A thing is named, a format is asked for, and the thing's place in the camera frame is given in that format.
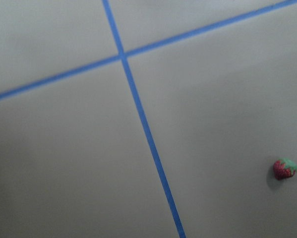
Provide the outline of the red strawberry on table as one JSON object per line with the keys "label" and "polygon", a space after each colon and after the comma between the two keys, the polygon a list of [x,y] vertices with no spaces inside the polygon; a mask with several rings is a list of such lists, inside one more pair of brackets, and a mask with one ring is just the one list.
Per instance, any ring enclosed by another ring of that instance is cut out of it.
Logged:
{"label": "red strawberry on table", "polygon": [[281,158],[274,163],[273,172],[277,180],[288,179],[296,174],[297,164],[288,158]]}

